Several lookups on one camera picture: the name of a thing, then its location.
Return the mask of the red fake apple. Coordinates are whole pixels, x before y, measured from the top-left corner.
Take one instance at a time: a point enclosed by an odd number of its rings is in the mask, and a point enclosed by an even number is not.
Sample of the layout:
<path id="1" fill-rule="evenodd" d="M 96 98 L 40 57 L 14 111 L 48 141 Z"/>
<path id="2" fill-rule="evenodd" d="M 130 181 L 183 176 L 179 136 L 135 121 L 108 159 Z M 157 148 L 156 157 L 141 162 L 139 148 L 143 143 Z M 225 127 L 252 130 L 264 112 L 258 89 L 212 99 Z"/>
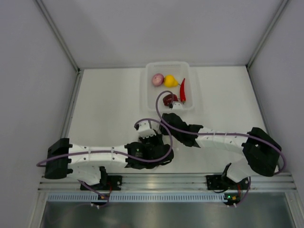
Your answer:
<path id="1" fill-rule="evenodd" d="M 163 99 L 164 106 L 171 107 L 174 102 L 178 102 L 178 98 L 175 94 L 168 94 Z"/>

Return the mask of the red fake chili pepper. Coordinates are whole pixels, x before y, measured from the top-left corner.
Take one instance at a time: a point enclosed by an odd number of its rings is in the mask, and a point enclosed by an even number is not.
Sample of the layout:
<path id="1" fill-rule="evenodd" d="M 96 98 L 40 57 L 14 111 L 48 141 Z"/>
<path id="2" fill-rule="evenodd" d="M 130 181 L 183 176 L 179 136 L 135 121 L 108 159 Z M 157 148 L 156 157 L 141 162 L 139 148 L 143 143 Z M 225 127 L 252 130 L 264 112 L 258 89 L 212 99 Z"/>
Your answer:
<path id="1" fill-rule="evenodd" d="M 182 103 L 186 102 L 186 95 L 185 95 L 185 78 L 182 80 L 180 84 L 180 101 Z"/>

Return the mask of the yellow fake pear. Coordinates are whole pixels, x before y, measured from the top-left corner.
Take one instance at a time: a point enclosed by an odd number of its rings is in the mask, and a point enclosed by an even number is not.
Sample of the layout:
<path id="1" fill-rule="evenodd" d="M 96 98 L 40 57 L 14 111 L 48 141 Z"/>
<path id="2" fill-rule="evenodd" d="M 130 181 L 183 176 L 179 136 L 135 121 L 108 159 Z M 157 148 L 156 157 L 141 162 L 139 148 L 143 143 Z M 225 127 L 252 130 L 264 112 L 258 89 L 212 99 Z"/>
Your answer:
<path id="1" fill-rule="evenodd" d="M 164 77 L 163 84 L 167 88 L 176 87 L 179 85 L 178 81 L 175 79 L 173 75 L 166 75 Z"/>

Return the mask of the pink fake peach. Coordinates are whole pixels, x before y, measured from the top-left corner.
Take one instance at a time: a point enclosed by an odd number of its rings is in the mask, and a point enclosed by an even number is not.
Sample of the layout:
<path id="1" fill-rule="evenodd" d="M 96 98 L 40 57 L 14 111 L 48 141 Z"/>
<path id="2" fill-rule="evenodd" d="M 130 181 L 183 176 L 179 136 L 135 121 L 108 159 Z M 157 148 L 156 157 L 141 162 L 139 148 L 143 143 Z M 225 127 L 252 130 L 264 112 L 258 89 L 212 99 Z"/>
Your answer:
<path id="1" fill-rule="evenodd" d="M 164 81 L 164 76 L 160 73 L 157 73 L 152 77 L 152 84 L 154 86 L 160 86 L 163 83 L 163 81 Z"/>

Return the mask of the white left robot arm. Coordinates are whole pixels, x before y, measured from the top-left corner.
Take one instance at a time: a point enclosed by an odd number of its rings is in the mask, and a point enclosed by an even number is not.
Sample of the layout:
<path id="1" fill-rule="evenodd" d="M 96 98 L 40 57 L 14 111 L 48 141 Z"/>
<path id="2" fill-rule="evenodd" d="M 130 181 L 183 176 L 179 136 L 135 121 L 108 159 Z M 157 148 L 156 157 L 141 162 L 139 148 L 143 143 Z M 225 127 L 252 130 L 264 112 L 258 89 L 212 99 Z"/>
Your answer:
<path id="1" fill-rule="evenodd" d="M 172 144 L 165 144 L 158 133 L 114 147 L 81 146 L 61 138 L 48 148 L 44 177 L 70 177 L 102 190 L 107 185 L 107 172 L 113 168 L 154 169 L 173 158 Z"/>

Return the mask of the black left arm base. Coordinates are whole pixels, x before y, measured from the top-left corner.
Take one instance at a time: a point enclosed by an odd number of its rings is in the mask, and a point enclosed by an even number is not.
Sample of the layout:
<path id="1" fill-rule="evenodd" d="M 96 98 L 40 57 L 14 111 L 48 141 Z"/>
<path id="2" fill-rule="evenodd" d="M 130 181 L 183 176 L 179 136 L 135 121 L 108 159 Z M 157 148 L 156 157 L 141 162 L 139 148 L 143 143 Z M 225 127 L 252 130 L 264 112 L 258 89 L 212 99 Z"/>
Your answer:
<path id="1" fill-rule="evenodd" d="M 88 185 L 91 189 L 96 191 L 120 191 L 122 185 L 122 176 L 119 175 L 108 175 L 106 177 L 102 177 L 97 184 Z"/>

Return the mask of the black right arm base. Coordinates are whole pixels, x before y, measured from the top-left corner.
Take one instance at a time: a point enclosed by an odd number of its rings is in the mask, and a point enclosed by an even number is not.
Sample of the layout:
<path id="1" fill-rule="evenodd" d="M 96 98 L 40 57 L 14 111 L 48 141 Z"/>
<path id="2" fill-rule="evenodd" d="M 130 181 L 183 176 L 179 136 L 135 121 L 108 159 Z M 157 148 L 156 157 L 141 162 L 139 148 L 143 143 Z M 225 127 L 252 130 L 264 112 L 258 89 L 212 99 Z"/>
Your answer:
<path id="1" fill-rule="evenodd" d="M 234 182 L 221 175 L 207 175 L 206 180 L 208 190 L 246 190 L 249 186 L 249 178 Z"/>

